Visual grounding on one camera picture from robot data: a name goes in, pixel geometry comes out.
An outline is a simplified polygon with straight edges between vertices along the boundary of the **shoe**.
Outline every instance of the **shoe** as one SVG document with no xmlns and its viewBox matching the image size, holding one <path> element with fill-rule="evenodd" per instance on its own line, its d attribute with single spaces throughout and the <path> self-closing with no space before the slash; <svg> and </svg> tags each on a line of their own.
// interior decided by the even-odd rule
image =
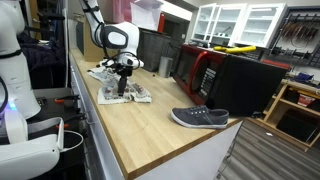
<svg viewBox="0 0 320 180">
<path fill-rule="evenodd" d="M 192 108 L 173 108 L 171 117 L 188 128 L 223 129 L 227 126 L 229 112 L 224 109 L 209 110 L 201 105 Z"/>
</svg>

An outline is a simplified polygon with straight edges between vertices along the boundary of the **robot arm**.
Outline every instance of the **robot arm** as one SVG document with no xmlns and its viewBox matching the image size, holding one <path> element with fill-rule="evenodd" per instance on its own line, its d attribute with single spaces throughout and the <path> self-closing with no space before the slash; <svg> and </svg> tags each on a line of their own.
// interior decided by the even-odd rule
<svg viewBox="0 0 320 180">
<path fill-rule="evenodd" d="M 126 67 L 143 67 L 143 62 L 136 57 L 139 44 L 138 27 L 128 22 L 105 24 L 96 0 L 80 0 L 80 4 L 90 25 L 91 39 L 96 46 L 103 48 L 106 57 L 110 59 L 106 48 L 118 49 L 120 53 L 115 64 L 123 66 L 119 67 L 120 71 Z"/>
</svg>

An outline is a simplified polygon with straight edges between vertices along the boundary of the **white cabinet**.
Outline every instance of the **white cabinet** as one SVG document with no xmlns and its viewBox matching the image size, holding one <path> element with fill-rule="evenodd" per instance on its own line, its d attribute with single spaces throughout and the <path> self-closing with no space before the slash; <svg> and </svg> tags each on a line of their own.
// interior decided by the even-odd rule
<svg viewBox="0 0 320 180">
<path fill-rule="evenodd" d="M 235 37 L 234 30 L 241 26 L 239 22 L 245 13 L 246 6 L 246 4 L 201 6 L 192 39 L 230 45 L 230 39 Z"/>
<path fill-rule="evenodd" d="M 285 3 L 249 5 L 231 45 L 244 44 L 268 48 L 286 10 Z"/>
</svg>

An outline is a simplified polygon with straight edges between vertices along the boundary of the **cabinet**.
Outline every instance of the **cabinet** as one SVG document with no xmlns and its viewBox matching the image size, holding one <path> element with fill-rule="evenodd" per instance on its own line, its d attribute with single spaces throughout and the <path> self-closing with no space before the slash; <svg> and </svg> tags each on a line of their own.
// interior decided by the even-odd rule
<svg viewBox="0 0 320 180">
<path fill-rule="evenodd" d="M 268 48 L 286 9 L 285 3 L 249 5 L 239 33 L 231 43 Z"/>
<path fill-rule="evenodd" d="M 302 106 L 298 104 L 299 95 L 307 94 L 310 97 L 314 97 L 313 101 L 309 106 Z M 298 112 L 305 117 L 303 118 L 304 122 L 301 124 L 307 124 L 314 126 L 314 131 L 310 134 L 311 138 L 308 138 L 306 141 L 303 141 L 297 138 L 294 134 L 289 135 L 290 133 L 280 130 L 279 123 L 283 123 L 285 119 L 284 116 L 287 116 L 289 111 Z M 310 119 L 316 120 L 316 124 L 311 124 Z M 292 82 L 283 80 L 278 93 L 274 95 L 267 108 L 263 112 L 263 117 L 253 122 L 261 125 L 262 127 L 268 129 L 274 134 L 280 136 L 281 138 L 287 140 L 288 142 L 304 149 L 307 151 L 320 137 L 319 127 L 320 127 L 320 95 L 319 90 L 314 87 L 307 86 L 301 83 Z M 298 128 L 299 132 L 297 133 L 307 133 L 307 128 L 303 126 Z"/>
<path fill-rule="evenodd" d="M 246 4 L 216 5 L 199 8 L 192 39 L 217 45 L 230 45 L 235 37 L 235 29 L 244 15 Z"/>
</svg>

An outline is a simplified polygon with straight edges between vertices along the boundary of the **black microwave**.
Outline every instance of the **black microwave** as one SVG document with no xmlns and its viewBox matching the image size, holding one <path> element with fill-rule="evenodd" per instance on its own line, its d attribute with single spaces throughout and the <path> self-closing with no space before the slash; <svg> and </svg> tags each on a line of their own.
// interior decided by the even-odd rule
<svg viewBox="0 0 320 180">
<path fill-rule="evenodd" d="M 263 112 L 286 72 L 243 56 L 183 44 L 173 78 L 197 105 L 251 116 Z"/>
</svg>

